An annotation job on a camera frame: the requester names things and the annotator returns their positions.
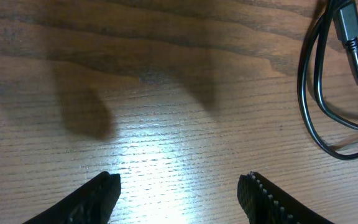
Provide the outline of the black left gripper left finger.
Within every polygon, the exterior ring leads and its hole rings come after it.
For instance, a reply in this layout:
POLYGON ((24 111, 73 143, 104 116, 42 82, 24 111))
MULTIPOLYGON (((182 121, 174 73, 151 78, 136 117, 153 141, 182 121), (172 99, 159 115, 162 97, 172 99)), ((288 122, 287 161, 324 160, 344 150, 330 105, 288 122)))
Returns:
POLYGON ((101 172, 25 224, 107 224, 121 194, 121 176, 101 172))

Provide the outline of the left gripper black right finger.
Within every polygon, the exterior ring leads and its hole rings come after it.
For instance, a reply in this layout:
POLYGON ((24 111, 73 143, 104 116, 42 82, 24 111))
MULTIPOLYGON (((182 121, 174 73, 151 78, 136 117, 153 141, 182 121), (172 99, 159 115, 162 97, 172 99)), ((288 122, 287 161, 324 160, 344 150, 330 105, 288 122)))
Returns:
POLYGON ((237 199, 250 223, 333 224, 258 172, 239 177, 237 199))

